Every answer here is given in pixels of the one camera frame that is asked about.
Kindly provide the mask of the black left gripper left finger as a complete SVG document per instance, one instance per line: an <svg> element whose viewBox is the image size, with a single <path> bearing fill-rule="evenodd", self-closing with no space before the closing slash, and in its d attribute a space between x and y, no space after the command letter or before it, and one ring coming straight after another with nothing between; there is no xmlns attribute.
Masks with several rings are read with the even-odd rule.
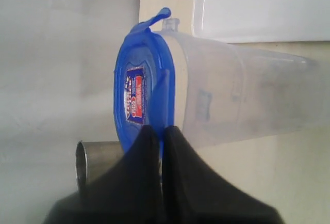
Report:
<svg viewBox="0 0 330 224"><path fill-rule="evenodd" d="M159 140L143 126L134 144L103 176L57 201L44 223L162 223Z"/></svg>

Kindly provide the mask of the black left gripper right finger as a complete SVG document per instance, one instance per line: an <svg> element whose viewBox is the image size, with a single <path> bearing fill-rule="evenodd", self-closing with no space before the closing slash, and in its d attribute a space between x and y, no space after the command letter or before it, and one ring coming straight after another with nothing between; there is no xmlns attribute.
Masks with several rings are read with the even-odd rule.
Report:
<svg viewBox="0 0 330 224"><path fill-rule="evenodd" d="M164 131L162 190L168 223L283 223L278 211L209 167L180 129Z"/></svg>

